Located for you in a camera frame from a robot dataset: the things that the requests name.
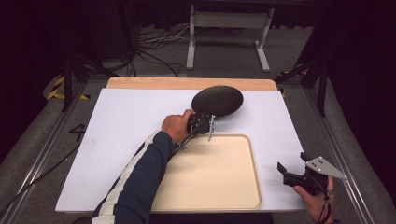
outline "metal frame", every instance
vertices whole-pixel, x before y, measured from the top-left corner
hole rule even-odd
[[[192,70],[194,67],[195,27],[232,27],[262,29],[262,37],[260,41],[255,41],[254,45],[259,55],[262,71],[270,71],[262,47],[264,46],[265,38],[267,37],[274,15],[273,8],[270,8],[267,13],[220,13],[195,11],[195,7],[192,5],[190,14],[190,41],[189,52],[187,54],[187,70]]]
[[[75,91],[73,92],[73,101],[71,102],[70,106],[67,108],[67,110],[63,113],[61,113],[60,117],[56,121],[56,124],[54,128],[52,129],[49,138],[47,139],[47,142],[41,149],[40,153],[37,156],[37,159],[35,160],[35,163],[33,164],[32,168],[28,172],[27,176],[25,177],[18,193],[21,191],[21,189],[25,188],[29,184],[31,184],[36,178],[38,178],[44,171],[44,168],[47,164],[47,161],[50,158],[50,155],[53,151],[53,149],[56,146],[56,143],[58,142],[58,139],[60,138],[60,135],[62,133],[62,130],[64,128],[64,125],[66,124],[68,118],[70,117],[74,107],[76,106],[79,96],[83,93],[85,89],[86,84],[85,83],[79,83],[77,87],[75,88]],[[21,213],[21,210],[23,209],[24,205],[26,204],[30,194],[32,193],[35,185],[30,187],[28,190],[26,190],[19,199],[17,199],[5,212],[4,216],[2,219],[0,219],[0,223],[2,224],[10,224],[14,223],[19,214]]]
[[[334,166],[336,166],[342,173],[344,173],[348,177],[348,180],[343,180],[344,186],[346,188],[347,194],[349,195],[350,201],[352,201],[359,220],[361,221],[361,223],[375,223],[365,201],[361,196],[361,191],[358,188],[355,178],[347,167],[347,162],[344,159],[341,149],[337,144],[337,141],[332,133],[329,123],[327,122],[326,118],[323,118],[321,116],[321,112],[315,109],[316,96],[314,90],[305,89],[305,95],[308,99],[309,104],[311,104],[311,107],[315,110],[316,120],[318,121],[321,130],[324,132],[326,139],[329,142],[329,146],[331,149],[330,152],[334,160]]]
[[[274,82],[276,84],[280,84],[291,77],[301,74],[307,69],[308,72],[301,81],[301,84],[304,88],[312,88],[318,78],[320,78],[317,107],[320,115],[322,117],[325,117],[324,101],[326,95],[326,83],[328,75],[328,67],[325,60],[317,60],[310,63],[302,64],[288,73],[281,73],[282,76],[278,76],[277,78],[275,78]]]

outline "human hand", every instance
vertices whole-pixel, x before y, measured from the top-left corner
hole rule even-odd
[[[309,215],[311,216],[312,220],[314,220],[314,222],[318,222],[319,218],[323,219],[327,216],[328,210],[325,209],[323,211],[322,216],[320,217],[320,213],[322,211],[322,207],[324,204],[323,193],[312,196],[311,194],[306,192],[306,190],[300,186],[294,186],[293,188],[305,202],[306,211],[309,213]],[[329,183],[327,185],[327,191],[329,191],[329,190],[334,190],[332,176],[329,176]],[[334,194],[331,195],[330,198],[331,198],[331,205],[332,205],[332,210],[333,210],[334,209]],[[329,219],[327,219],[326,223],[328,223],[328,224],[334,223],[334,218],[332,217],[332,214],[330,214]]]
[[[187,137],[187,121],[194,111],[186,109],[183,115],[169,115],[163,121],[162,130],[168,133],[173,143],[181,142]]]

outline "black backdrop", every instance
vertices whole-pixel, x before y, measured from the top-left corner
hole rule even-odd
[[[346,121],[395,203],[396,19],[386,1],[329,10],[298,63],[330,60],[329,77]]]
[[[0,2],[0,163],[47,103],[62,57],[48,22],[28,1]]]

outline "white table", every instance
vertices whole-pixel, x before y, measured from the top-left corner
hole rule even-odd
[[[116,77],[100,94],[55,210],[92,211],[146,137],[161,128],[163,118],[191,108],[193,96],[214,85],[234,86],[244,95],[241,108],[217,120],[215,127],[217,133],[250,138],[262,188],[262,205],[251,212],[304,209],[276,169],[279,161],[301,174],[304,163],[300,141],[272,80]]]

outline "wooden board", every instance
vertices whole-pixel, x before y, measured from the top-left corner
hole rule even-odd
[[[202,90],[225,85],[240,91],[277,91],[271,79],[191,78],[191,77],[112,77],[107,88],[142,90]]]

